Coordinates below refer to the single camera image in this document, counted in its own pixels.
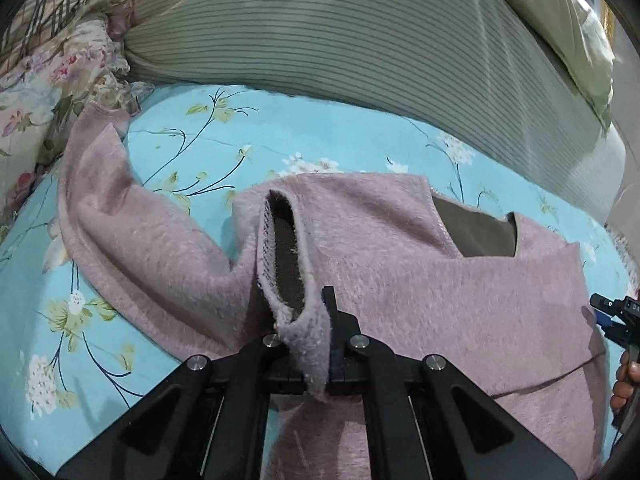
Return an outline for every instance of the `wrinkled fabric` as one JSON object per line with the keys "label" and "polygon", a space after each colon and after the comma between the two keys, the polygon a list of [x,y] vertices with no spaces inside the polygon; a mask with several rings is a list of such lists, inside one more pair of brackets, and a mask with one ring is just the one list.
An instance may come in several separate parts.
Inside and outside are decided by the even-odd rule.
{"label": "wrinkled fabric", "polygon": [[87,0],[26,0],[0,37],[0,76],[66,27]]}
{"label": "wrinkled fabric", "polygon": [[0,78],[0,241],[64,151],[85,103],[140,110],[152,87],[122,79],[129,65],[117,41],[131,11],[132,0],[87,0],[67,27]]}
{"label": "wrinkled fabric", "polygon": [[[414,118],[600,223],[620,188],[622,138],[506,0],[136,0],[136,17],[125,43],[140,80],[241,84]],[[551,18],[543,25],[573,34]]]}
{"label": "wrinkled fabric", "polygon": [[[320,291],[332,285],[338,307],[355,314],[364,333],[409,357],[445,355],[488,394],[504,397],[580,478],[598,465],[604,346],[577,244],[515,214],[513,258],[465,258],[424,178],[300,174],[236,196],[239,256],[230,261],[185,212],[135,181],[119,137],[126,127],[122,110],[85,108],[61,170],[60,229],[100,295],[167,351],[215,358],[275,328],[309,392],[324,399],[330,322]],[[297,265],[281,268],[283,221],[292,227]],[[301,304],[287,301],[296,297],[283,288],[287,273],[299,283]],[[322,478],[333,468],[329,478],[367,478],[361,405],[297,402],[268,474]],[[562,406],[552,423],[540,416],[546,406]],[[322,424],[313,424],[318,413]],[[568,428],[580,439],[559,438]]]}

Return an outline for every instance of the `floral fabric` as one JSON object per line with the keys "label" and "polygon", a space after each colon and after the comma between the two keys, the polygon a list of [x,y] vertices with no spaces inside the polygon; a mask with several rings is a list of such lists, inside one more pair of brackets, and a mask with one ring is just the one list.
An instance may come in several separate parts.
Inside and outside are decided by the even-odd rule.
{"label": "floral fabric", "polygon": [[[601,225],[425,123],[242,87],[178,85],[145,100],[125,143],[140,183],[187,211],[230,256],[230,207],[253,184],[308,172],[415,173],[489,214],[515,210],[579,241],[590,292],[620,298],[629,287]],[[78,272],[56,213],[49,174],[0,245],[0,423],[52,472],[177,365]],[[619,356],[611,347],[611,381]],[[278,428],[270,417],[268,439]]]}
{"label": "floral fabric", "polygon": [[84,104],[139,110],[149,85],[121,80],[131,0],[89,0],[55,38],[0,78],[0,240]]}
{"label": "floral fabric", "polygon": [[0,36],[0,76],[53,38],[88,0],[26,0]]}

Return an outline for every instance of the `bed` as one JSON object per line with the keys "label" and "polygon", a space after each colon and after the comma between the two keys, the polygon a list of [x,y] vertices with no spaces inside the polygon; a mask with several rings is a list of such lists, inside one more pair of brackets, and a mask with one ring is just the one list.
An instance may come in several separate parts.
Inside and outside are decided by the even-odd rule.
{"label": "bed", "polygon": [[[221,93],[218,120],[203,128],[210,96]],[[143,103],[126,146],[145,187],[188,211],[230,256],[230,204],[252,184],[309,171],[415,173],[494,216],[519,211],[579,241],[590,292],[619,298],[629,288],[609,234],[593,218],[420,121],[245,87],[172,85]],[[50,472],[177,365],[68,260],[56,182],[55,171],[47,175],[0,246],[0,420]],[[610,348],[611,381],[619,355]],[[605,456],[614,437],[607,427]],[[277,428],[272,412],[267,446]]]}
{"label": "bed", "polygon": [[136,6],[124,39],[138,79],[245,84],[434,124],[601,223],[618,192],[620,135],[505,0]]}

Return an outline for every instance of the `pink flower print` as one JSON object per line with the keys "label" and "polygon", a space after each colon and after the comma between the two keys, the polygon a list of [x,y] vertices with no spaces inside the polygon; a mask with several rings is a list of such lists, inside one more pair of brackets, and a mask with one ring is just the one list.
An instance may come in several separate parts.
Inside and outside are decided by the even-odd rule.
{"label": "pink flower print", "polygon": [[7,124],[4,125],[4,129],[2,130],[2,136],[6,137],[12,131],[14,131],[15,127],[18,124],[20,124],[23,118],[24,118],[24,114],[22,113],[21,110],[16,110],[13,114],[11,114]]}
{"label": "pink flower print", "polygon": [[23,173],[18,177],[14,187],[6,194],[6,205],[13,211],[18,211],[31,192],[31,186],[36,180],[35,173]]}
{"label": "pink flower print", "polygon": [[66,75],[68,73],[69,73],[69,69],[63,63],[59,67],[54,69],[53,72],[51,72],[51,75],[49,76],[50,81],[55,84],[61,79],[66,80]]}
{"label": "pink flower print", "polygon": [[133,0],[129,0],[109,15],[107,34],[112,40],[119,40],[134,22]]}

